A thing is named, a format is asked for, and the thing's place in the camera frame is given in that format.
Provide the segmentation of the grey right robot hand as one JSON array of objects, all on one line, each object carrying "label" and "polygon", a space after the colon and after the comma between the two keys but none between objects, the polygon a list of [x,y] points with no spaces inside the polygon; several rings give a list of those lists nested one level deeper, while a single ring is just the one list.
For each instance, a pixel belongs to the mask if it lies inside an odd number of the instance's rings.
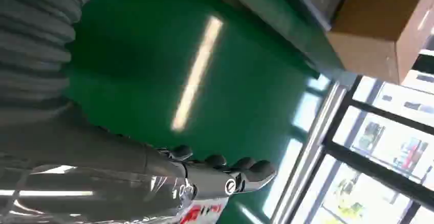
[{"label": "grey right robot hand", "polygon": [[89,123],[81,110],[1,109],[1,152],[35,163],[83,166],[184,178],[198,198],[257,191],[276,175],[268,161],[242,158],[226,166],[217,155],[190,160],[191,150],[158,150]]}]

